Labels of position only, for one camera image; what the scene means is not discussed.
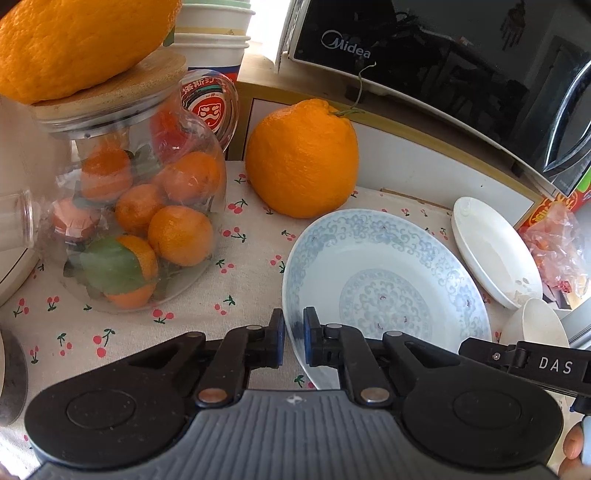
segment tablecloth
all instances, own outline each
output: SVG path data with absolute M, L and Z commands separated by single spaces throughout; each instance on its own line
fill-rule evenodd
M 0 309 L 0 325 L 18 338 L 28 357 L 27 403 L 49 385 L 184 332 L 199 330 L 215 339 L 237 326 L 266 325 L 273 308 L 281 307 L 282 275 L 291 247 L 311 221 L 274 212 L 250 187 L 243 162 L 226 165 L 227 204 L 215 264 L 183 294 L 141 313 L 102 313 L 70 295 L 56 280 L 60 272 L 41 261 Z M 342 209 L 357 207 L 405 218 L 460 258 L 449 210 L 361 187 Z M 493 337 L 498 339 L 509 312 L 488 295 L 482 296 Z M 249 386 L 313 388 L 288 340 L 283 366 L 254 371 Z M 0 462 L 22 478 L 38 466 L 22 414 L 0 430 Z

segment midea logo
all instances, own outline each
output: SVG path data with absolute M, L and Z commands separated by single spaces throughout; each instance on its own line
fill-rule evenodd
M 349 42 L 343 39 L 343 35 L 336 30 L 327 30 L 324 32 L 322 37 L 320 37 L 320 42 L 324 48 L 328 48 L 329 50 L 335 50 L 338 48 L 339 50 L 348 51 L 365 59 L 368 59 L 371 55 L 369 50 L 357 47 L 356 43 L 349 45 Z

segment white oval plate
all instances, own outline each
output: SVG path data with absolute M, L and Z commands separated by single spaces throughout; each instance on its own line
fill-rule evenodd
M 468 337 L 491 340 L 480 293 L 438 240 L 374 210 L 329 213 L 298 238 L 285 266 L 282 303 L 295 354 L 316 388 L 340 388 L 337 371 L 310 367 L 303 310 L 320 323 L 351 325 L 367 338 L 400 330 L 457 353 Z
M 471 197 L 453 206 L 458 250 L 482 287 L 504 307 L 516 310 L 542 298 L 540 272 L 529 249 L 500 213 Z

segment wooden lid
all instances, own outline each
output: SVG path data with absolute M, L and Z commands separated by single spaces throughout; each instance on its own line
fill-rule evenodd
M 31 108 L 41 121 L 89 115 L 162 92 L 178 83 L 186 73 L 185 57 L 164 48 L 104 83 L 66 98 L 35 103 Z

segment blue and white plate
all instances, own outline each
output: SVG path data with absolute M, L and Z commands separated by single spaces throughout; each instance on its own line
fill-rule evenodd
M 312 223 L 291 250 L 282 285 L 287 333 L 316 388 L 339 388 L 330 367 L 309 367 L 305 307 L 320 323 L 351 325 L 368 338 L 400 330 L 457 353 L 468 337 L 491 339 L 476 285 L 457 258 L 413 223 L 350 209 Z

